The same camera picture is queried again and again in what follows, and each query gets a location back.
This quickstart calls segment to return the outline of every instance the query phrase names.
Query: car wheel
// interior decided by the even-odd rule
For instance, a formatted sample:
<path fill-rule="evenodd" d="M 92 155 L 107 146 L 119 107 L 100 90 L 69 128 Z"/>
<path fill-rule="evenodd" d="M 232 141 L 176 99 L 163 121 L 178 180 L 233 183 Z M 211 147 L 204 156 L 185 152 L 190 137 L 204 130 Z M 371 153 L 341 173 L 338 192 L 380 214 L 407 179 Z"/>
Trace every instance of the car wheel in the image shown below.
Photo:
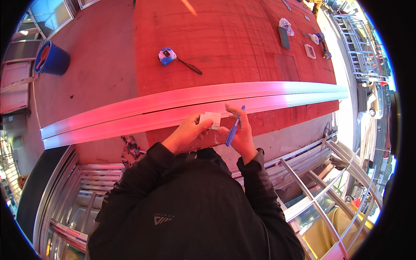
<path fill-rule="evenodd" d="M 375 116 L 375 115 L 376 115 L 376 111 L 370 108 L 370 116 Z"/>

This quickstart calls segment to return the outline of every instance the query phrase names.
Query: yellow cloth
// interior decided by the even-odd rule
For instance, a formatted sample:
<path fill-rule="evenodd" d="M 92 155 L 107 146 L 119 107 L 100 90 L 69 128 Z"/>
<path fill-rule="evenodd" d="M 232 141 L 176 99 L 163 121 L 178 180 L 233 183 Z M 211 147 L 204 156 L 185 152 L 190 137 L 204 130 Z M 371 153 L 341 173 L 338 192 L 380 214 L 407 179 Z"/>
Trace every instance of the yellow cloth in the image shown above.
<path fill-rule="evenodd" d="M 357 212 L 356 206 L 352 205 L 351 203 L 347 204 L 354 212 Z M 364 214 L 360 212 L 358 217 L 362 220 L 364 218 Z M 328 214 L 328 218 L 334 225 L 334 228 L 337 230 L 340 236 L 344 233 L 345 229 L 351 222 L 351 219 L 340 208 L 332 210 Z M 366 227 L 372 229 L 373 226 L 374 224 L 371 221 L 367 220 Z M 352 236 L 355 234 L 356 231 L 357 227 L 355 225 L 352 225 L 347 235 L 342 240 L 346 247 L 348 246 L 349 241 L 351 240 Z M 311 249 L 311 251 L 317 259 L 321 259 L 335 244 L 334 237 L 331 235 L 331 232 L 329 231 L 327 225 L 325 225 L 325 222 L 322 219 L 316 221 L 305 233 L 303 233 L 302 238 L 309 245 L 309 248 Z M 364 239 L 365 235 L 363 234 L 363 231 L 361 231 L 357 240 L 353 244 L 351 250 L 348 252 L 349 256 L 352 256 L 355 253 L 355 251 L 358 249 L 358 247 L 360 247 Z"/>

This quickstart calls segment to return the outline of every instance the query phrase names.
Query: sleeve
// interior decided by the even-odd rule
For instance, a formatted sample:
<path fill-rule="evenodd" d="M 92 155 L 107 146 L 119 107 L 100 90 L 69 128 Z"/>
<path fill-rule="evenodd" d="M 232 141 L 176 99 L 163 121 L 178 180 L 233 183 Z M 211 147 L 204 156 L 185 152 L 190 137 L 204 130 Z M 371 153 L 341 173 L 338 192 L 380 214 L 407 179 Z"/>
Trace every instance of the sleeve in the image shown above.
<path fill-rule="evenodd" d="M 246 165 L 240 157 L 237 167 L 244 177 L 245 195 L 257 216 L 264 223 L 269 240 L 271 255 L 280 259 L 304 259 L 303 248 L 286 223 L 285 215 L 277 202 L 277 194 L 264 168 L 264 151 L 257 149 L 258 154 Z"/>
<path fill-rule="evenodd" d="M 87 251 L 94 255 L 105 252 L 118 227 L 140 200 L 146 198 L 156 187 L 161 174 L 175 161 L 175 155 L 161 143 L 154 144 L 133 166 L 127 169 L 114 188 L 107 192 L 98 213 L 96 229 L 88 237 Z"/>

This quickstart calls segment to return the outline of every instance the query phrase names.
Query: blue bucket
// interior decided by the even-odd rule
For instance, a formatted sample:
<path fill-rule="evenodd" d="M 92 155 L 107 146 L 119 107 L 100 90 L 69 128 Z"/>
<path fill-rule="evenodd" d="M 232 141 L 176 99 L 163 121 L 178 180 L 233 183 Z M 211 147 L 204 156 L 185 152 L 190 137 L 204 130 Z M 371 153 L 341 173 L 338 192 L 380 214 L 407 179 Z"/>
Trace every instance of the blue bucket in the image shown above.
<path fill-rule="evenodd" d="M 36 69 L 40 61 L 40 56 L 42 55 L 42 52 L 46 46 L 49 46 L 49 53 L 46 56 L 46 60 Z M 67 71 L 70 61 L 71 57 L 69 53 L 59 48 L 53 44 L 51 40 L 49 40 L 45 42 L 37 54 L 35 60 L 35 73 L 47 73 L 62 76 Z"/>

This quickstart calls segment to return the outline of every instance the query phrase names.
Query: left hand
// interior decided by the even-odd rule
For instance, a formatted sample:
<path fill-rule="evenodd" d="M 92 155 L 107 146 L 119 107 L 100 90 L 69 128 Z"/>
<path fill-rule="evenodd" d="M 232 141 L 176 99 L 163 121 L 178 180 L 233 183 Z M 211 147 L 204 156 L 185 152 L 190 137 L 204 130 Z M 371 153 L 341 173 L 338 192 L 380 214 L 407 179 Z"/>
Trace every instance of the left hand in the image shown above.
<path fill-rule="evenodd" d="M 184 146 L 195 140 L 202 139 L 208 134 L 207 129 L 214 124 L 212 119 L 207 119 L 201 124 L 199 117 L 201 114 L 195 114 L 186 118 L 181 125 L 162 142 L 162 144 L 173 154 L 178 154 Z"/>

